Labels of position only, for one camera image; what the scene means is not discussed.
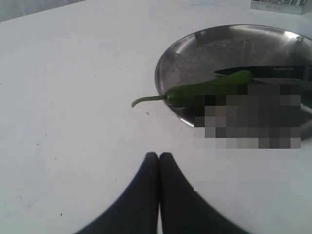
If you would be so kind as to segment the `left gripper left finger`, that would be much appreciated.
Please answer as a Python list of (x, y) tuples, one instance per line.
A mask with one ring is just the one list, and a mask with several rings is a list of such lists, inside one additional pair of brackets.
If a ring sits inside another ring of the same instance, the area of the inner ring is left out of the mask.
[(146, 153), (122, 194), (77, 234), (156, 234), (159, 211), (159, 159)]

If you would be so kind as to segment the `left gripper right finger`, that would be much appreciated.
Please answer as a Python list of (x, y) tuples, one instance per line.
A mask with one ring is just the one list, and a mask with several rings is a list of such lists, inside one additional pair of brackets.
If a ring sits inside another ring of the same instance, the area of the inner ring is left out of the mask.
[(191, 186), (173, 154), (159, 156), (160, 213), (164, 234), (247, 234)]

